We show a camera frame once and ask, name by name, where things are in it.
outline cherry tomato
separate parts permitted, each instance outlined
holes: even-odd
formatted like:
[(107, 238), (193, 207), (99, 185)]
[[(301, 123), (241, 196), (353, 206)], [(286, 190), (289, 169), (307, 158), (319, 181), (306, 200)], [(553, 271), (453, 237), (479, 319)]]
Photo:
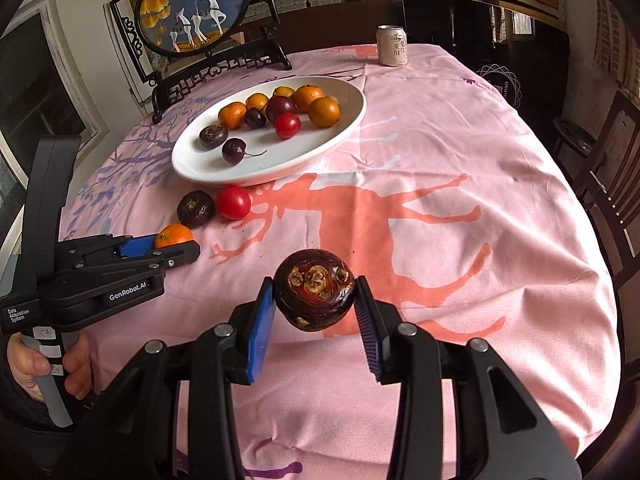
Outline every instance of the cherry tomato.
[(229, 220), (240, 220), (249, 214), (251, 197), (238, 186), (227, 186), (216, 199), (217, 210)]
[(273, 123), (276, 133), (283, 139), (290, 139), (300, 131), (300, 118), (296, 114), (282, 114)]

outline person's hand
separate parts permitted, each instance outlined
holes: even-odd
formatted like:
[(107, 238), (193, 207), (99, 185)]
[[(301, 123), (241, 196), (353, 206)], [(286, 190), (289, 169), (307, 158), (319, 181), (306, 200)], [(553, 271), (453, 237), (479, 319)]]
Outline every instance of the person's hand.
[[(47, 358), (25, 346), (20, 334), (11, 336), (6, 355), (15, 381), (31, 398), (44, 402), (36, 377), (49, 373), (50, 365)], [(89, 338), (84, 330), (79, 332), (78, 342), (65, 353), (62, 364), (69, 372), (65, 380), (65, 389), (76, 399), (84, 399), (91, 389)]]

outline beverage can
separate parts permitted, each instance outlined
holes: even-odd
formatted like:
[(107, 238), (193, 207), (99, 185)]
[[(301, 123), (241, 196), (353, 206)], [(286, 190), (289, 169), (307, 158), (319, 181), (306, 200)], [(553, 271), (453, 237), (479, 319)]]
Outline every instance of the beverage can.
[(409, 61), (406, 32), (399, 25), (380, 25), (376, 33), (378, 60), (386, 66), (403, 66)]

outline white wall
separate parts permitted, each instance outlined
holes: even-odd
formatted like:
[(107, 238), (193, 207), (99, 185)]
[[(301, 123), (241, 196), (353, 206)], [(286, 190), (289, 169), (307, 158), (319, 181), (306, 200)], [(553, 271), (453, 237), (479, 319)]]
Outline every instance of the white wall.
[(107, 29), (103, 5), (109, 1), (56, 0), (71, 54), (109, 129), (107, 136), (76, 169), (70, 200), (130, 129), (142, 120)]
[(571, 54), (563, 115), (597, 137), (617, 85), (593, 61), (596, 0), (565, 0), (565, 13)]

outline white bowl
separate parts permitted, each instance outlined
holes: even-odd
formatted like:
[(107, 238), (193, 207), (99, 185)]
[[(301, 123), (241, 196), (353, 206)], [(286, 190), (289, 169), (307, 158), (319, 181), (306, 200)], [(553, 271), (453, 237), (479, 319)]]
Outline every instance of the white bowl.
[[(218, 111), (223, 106), (234, 101), (244, 103), (255, 93), (270, 97), (278, 86), (297, 89), (305, 84), (319, 86), (326, 95), (338, 98), (340, 120), (331, 128), (318, 128), (306, 114), (300, 114), (302, 129), (291, 139), (277, 136), (269, 122), (258, 130), (250, 130), (247, 126), (231, 130), (229, 138), (244, 140), (247, 153), (267, 150), (261, 156), (246, 156), (235, 166), (222, 157), (222, 147), (206, 150), (200, 143), (200, 131), (210, 124), (219, 124)], [(360, 124), (366, 109), (367, 100), (360, 89), (341, 79), (310, 75), (262, 83), (217, 102), (191, 121), (175, 143), (171, 164), (178, 175), (192, 182), (216, 186), (254, 186), (269, 182), (302, 170), (334, 150)]]

